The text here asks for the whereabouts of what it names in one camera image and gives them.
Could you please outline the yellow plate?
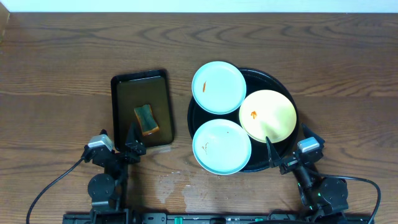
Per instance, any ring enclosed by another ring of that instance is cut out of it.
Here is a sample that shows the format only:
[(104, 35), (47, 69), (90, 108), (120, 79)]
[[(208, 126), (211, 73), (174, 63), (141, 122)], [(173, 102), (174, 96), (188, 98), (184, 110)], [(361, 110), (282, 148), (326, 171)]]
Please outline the yellow plate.
[(272, 143), (287, 139), (297, 122), (293, 103), (273, 90), (259, 90), (245, 98), (239, 109), (239, 122), (254, 140)]

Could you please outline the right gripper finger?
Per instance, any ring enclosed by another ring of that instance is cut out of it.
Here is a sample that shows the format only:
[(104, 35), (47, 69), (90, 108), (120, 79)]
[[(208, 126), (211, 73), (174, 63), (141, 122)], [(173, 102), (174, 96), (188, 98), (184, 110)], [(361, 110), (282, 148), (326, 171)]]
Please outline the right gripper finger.
[(268, 161), (269, 161), (269, 167), (274, 168), (277, 166), (280, 166), (281, 158), (279, 154), (277, 153), (273, 143), (271, 140), (266, 136), (266, 144), (267, 144), (267, 153), (268, 153)]
[(308, 126), (306, 126), (304, 123), (301, 124), (302, 130), (303, 130), (303, 135), (305, 138), (311, 138), (314, 137), (317, 142), (320, 144), (320, 146), (324, 146), (325, 140), (321, 138), (319, 135), (315, 134)]

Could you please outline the light blue plate top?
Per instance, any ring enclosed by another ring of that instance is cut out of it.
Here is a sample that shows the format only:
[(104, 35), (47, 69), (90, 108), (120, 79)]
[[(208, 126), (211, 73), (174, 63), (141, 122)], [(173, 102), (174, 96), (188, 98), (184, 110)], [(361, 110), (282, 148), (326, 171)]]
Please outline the light blue plate top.
[(194, 100), (212, 114), (228, 114), (238, 109), (246, 97), (246, 89), (240, 70), (222, 61), (202, 65), (192, 80)]

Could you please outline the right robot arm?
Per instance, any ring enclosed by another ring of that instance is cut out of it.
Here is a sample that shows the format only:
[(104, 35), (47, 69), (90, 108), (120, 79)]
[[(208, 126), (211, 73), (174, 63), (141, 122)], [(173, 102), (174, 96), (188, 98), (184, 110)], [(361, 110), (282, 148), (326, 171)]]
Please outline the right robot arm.
[(298, 216), (306, 222), (341, 213), (348, 209), (348, 188), (342, 178), (322, 176), (315, 163), (323, 157), (325, 140), (306, 125), (302, 125), (305, 139), (297, 143), (293, 155), (282, 159), (269, 138), (266, 139), (269, 165), (279, 167), (282, 175), (293, 173), (304, 209)]

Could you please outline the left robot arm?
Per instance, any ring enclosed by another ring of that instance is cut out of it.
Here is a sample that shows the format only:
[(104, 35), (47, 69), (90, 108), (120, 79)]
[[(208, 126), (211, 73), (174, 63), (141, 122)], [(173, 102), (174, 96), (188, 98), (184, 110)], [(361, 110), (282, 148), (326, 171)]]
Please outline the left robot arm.
[(114, 143), (102, 130), (84, 147), (84, 161), (104, 168), (104, 172), (95, 175), (88, 184), (88, 194), (95, 213), (120, 212), (124, 208), (128, 165), (140, 162), (140, 157), (146, 154), (141, 132), (135, 124), (130, 125), (125, 146), (127, 149), (116, 152)]

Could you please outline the green orange sponge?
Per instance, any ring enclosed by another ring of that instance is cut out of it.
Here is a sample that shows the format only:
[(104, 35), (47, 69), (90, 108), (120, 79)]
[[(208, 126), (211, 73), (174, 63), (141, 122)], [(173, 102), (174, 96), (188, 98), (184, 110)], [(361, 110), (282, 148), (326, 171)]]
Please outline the green orange sponge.
[(150, 105), (143, 105), (135, 108), (134, 112), (143, 136), (154, 134), (159, 131), (159, 125), (154, 119), (152, 107)]

